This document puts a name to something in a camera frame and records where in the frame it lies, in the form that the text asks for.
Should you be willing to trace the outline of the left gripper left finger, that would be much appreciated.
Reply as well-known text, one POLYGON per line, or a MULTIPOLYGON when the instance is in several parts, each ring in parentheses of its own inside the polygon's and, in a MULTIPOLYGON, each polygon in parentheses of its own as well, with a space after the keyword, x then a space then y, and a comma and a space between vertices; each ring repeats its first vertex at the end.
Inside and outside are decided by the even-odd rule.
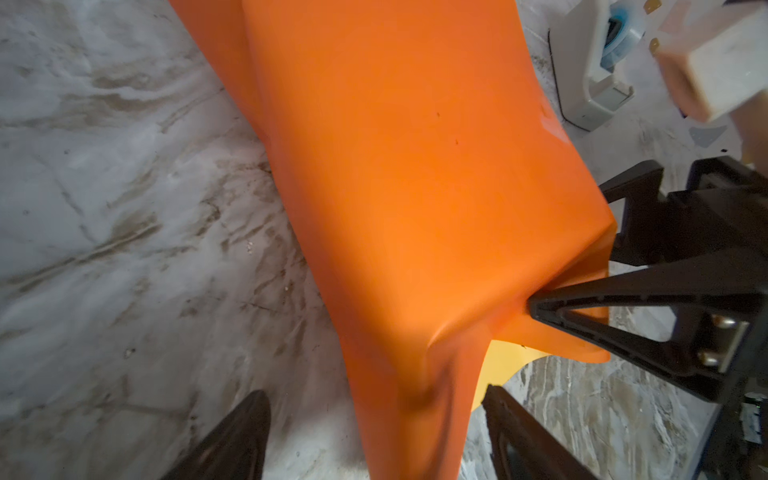
POLYGON ((270 426, 268 396, 254 390, 161 479, 259 480, 270 426))

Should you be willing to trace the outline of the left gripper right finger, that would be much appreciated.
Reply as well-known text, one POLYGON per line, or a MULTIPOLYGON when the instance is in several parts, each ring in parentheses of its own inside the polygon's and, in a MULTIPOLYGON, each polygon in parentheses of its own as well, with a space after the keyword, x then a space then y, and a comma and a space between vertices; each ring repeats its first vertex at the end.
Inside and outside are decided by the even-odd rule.
POLYGON ((503 387, 490 385, 482 407, 497 478, 596 479, 503 387))

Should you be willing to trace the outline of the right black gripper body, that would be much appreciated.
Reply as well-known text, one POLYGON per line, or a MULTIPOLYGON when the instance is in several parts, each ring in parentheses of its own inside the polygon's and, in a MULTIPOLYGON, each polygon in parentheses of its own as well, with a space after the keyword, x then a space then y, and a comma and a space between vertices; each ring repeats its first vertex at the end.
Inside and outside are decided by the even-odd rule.
MULTIPOLYGON (((751 249, 767 259, 767 181, 727 157, 696 161, 686 186, 660 193, 669 209, 669 236, 678 260, 728 249, 751 249)), ((692 461, 707 479, 767 475, 767 390, 749 388, 716 412, 692 461)))

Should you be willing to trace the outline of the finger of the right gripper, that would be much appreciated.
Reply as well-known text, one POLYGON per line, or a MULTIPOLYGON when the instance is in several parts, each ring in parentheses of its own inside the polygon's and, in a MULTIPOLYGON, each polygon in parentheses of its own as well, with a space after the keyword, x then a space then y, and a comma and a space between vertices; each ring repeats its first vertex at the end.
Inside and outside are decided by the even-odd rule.
POLYGON ((605 200, 624 201, 610 260, 644 266, 678 260, 669 236, 669 209, 660 193, 664 168, 645 160, 600 185, 605 200))
POLYGON ((767 259, 757 251, 722 250, 539 292, 528 310, 702 400, 767 390, 767 259))

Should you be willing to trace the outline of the white tape dispenser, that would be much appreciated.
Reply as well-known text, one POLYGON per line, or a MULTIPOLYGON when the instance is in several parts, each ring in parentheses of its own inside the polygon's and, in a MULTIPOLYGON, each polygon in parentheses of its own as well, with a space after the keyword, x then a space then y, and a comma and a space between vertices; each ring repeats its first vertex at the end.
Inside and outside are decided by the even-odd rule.
POLYGON ((644 34, 645 13, 637 1, 583 0, 549 30, 565 120, 594 131, 634 96, 634 88, 615 69, 644 34))

